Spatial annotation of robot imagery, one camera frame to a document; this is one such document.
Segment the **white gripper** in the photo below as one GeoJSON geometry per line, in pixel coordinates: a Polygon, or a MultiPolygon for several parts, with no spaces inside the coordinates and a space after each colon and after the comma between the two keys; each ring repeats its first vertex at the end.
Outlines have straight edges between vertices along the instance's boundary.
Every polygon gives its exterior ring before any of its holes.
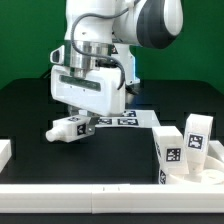
{"type": "MultiPolygon", "coordinates": [[[[100,68],[91,70],[85,79],[70,75],[68,67],[54,65],[51,71],[51,94],[66,103],[68,114],[75,116],[84,109],[103,116],[119,116],[125,109],[125,86],[118,89],[121,72],[119,69],[100,68]]],[[[99,116],[87,120],[86,134],[93,135],[99,116]]]]}

